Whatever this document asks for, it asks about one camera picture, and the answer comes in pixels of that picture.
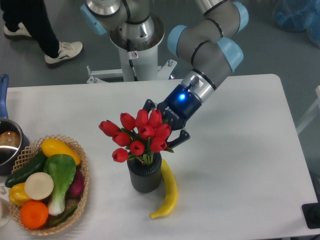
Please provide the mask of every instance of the tulip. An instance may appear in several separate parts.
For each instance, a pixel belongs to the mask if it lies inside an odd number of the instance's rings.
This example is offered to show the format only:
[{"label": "tulip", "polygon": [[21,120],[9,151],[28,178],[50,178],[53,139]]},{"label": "tulip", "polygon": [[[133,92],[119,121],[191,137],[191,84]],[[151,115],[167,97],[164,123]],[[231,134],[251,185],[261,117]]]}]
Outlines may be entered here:
[{"label": "tulip", "polygon": [[120,121],[122,126],[128,131],[132,131],[136,127],[136,120],[129,113],[121,113]]},{"label": "tulip", "polygon": [[154,129],[160,127],[163,124],[161,111],[160,110],[152,110],[148,123]]},{"label": "tulip", "polygon": [[123,163],[128,159],[128,152],[123,148],[118,148],[112,153],[113,161]]},{"label": "tulip", "polygon": [[116,132],[120,131],[120,128],[109,120],[102,121],[99,128],[109,137],[112,137]]},{"label": "tulip", "polygon": [[159,126],[155,131],[154,131],[154,137],[159,137],[163,140],[166,140],[171,134],[171,126],[169,124],[163,124]]},{"label": "tulip", "polygon": [[123,131],[116,132],[112,136],[112,140],[120,147],[128,146],[131,143],[131,137]]},{"label": "tulip", "polygon": [[152,139],[150,144],[151,151],[155,153],[159,153],[160,151],[164,150],[167,147],[167,143],[160,137],[155,137]]},{"label": "tulip", "polygon": [[145,109],[138,111],[135,119],[135,126],[139,129],[148,124],[148,112]]},{"label": "tulip", "polygon": [[145,151],[145,145],[140,141],[133,141],[130,144],[130,152],[136,156],[143,154]]},{"label": "tulip", "polygon": [[155,136],[155,129],[150,125],[145,125],[139,128],[139,135],[143,139],[153,138]]}]

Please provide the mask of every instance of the bok choy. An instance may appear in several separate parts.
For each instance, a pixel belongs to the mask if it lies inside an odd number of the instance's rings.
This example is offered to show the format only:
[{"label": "bok choy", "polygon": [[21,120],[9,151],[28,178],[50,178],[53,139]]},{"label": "bok choy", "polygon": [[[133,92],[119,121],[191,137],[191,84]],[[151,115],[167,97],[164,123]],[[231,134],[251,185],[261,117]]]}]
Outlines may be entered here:
[{"label": "bok choy", "polygon": [[48,210],[50,215],[56,216],[65,210],[66,192],[74,180],[76,163],[70,155],[56,154],[46,160],[43,171],[53,179]]}]

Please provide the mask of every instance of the wicker basket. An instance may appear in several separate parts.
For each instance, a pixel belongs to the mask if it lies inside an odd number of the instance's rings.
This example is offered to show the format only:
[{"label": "wicker basket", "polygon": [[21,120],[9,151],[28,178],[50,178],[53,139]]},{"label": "wicker basket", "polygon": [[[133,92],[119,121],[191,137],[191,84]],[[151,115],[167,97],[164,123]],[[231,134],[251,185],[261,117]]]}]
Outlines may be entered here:
[{"label": "wicker basket", "polygon": [[[63,142],[65,142],[71,149],[73,149],[75,152],[77,152],[81,158],[81,164],[80,164],[80,171],[83,174],[84,177],[84,191],[81,197],[74,198],[70,194],[66,194],[65,196],[65,210],[70,209],[73,205],[77,204],[77,208],[75,212],[67,218],[64,222],[60,223],[59,225],[51,228],[47,228],[46,224],[40,228],[37,229],[29,229],[25,227],[20,220],[20,206],[17,206],[13,203],[10,203],[10,214],[12,216],[12,219],[19,225],[21,229],[24,231],[32,234],[32,235],[50,235],[55,234],[63,229],[69,227],[71,224],[73,224],[77,218],[80,216],[82,211],[84,210],[86,201],[87,201],[87,195],[88,195],[88,186],[89,186],[89,173],[88,173],[88,163],[87,163],[87,157],[80,146],[80,144],[77,141],[74,141],[70,137],[62,136],[62,135],[52,135],[52,136],[45,136],[45,138],[40,138],[39,140],[34,141],[34,143],[31,143],[30,146],[27,146],[21,154],[18,156],[17,160],[15,161],[15,165],[13,167],[12,173],[17,171],[18,169],[22,168],[34,155],[36,155],[41,150],[41,145],[45,139],[59,139]],[[53,219],[58,218],[59,216],[51,216],[49,215],[48,221],[51,221]]]}]

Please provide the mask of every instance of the light blue joint cap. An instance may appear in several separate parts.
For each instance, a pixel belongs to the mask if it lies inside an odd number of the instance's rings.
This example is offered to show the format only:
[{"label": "light blue joint cap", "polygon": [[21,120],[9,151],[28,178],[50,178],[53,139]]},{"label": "light blue joint cap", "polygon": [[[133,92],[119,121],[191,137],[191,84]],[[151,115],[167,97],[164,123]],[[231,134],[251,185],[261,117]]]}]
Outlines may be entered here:
[{"label": "light blue joint cap", "polygon": [[82,5],[80,9],[84,20],[95,34],[101,36],[108,33],[85,5]]},{"label": "light blue joint cap", "polygon": [[249,22],[249,13],[245,6],[242,5],[241,2],[235,1],[233,4],[238,8],[240,13],[240,26],[238,32],[240,32],[242,29],[247,26]]},{"label": "light blue joint cap", "polygon": [[222,50],[226,60],[228,61],[232,72],[238,67],[238,65],[244,59],[244,53],[241,48],[231,39],[223,37],[216,42]]},{"label": "light blue joint cap", "polygon": [[172,29],[171,32],[169,33],[169,36],[167,39],[168,49],[177,57],[178,57],[178,54],[177,54],[178,41],[181,33],[184,31],[186,27],[187,26],[184,26],[184,25],[178,25],[174,27],[174,29]]}]

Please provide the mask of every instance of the white sneaker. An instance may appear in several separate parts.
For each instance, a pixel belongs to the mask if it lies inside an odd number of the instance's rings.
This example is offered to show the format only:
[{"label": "white sneaker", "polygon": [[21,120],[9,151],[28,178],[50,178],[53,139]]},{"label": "white sneaker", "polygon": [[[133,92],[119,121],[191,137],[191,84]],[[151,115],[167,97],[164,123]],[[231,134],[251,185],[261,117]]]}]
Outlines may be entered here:
[{"label": "white sneaker", "polygon": [[18,24],[18,27],[19,29],[17,31],[10,31],[6,25],[4,25],[4,36],[11,40],[33,39],[22,22]]},{"label": "white sneaker", "polygon": [[44,55],[46,65],[50,69],[55,69],[65,62],[73,60],[84,50],[84,46],[80,41],[59,42],[59,45],[59,56],[57,58],[52,58],[48,55]]}]

